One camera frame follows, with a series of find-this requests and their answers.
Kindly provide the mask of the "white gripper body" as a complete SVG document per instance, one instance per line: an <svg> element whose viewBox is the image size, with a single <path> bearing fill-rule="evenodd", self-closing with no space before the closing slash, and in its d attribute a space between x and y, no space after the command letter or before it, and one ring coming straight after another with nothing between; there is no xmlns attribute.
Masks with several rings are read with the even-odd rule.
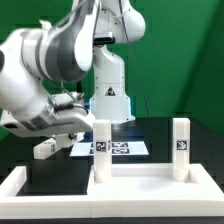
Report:
<svg viewBox="0 0 224 224"><path fill-rule="evenodd" d="M53 103L47 111L32 120L18 121L8 111L3 111L0 126L19 137L54 136L78 132L91 132L95 116L84 106L55 112Z"/></svg>

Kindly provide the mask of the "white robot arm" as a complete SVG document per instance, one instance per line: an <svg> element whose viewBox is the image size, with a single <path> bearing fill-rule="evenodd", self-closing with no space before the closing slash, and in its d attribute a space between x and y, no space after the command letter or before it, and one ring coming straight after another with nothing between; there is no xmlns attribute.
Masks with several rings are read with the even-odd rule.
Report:
<svg viewBox="0 0 224 224"><path fill-rule="evenodd" d="M95 46L137 41L145 28L129 0L73 0L57 24L14 30L0 44L0 127L19 137L90 132L94 115L76 99L58 103L42 81L82 80Z"/></svg>

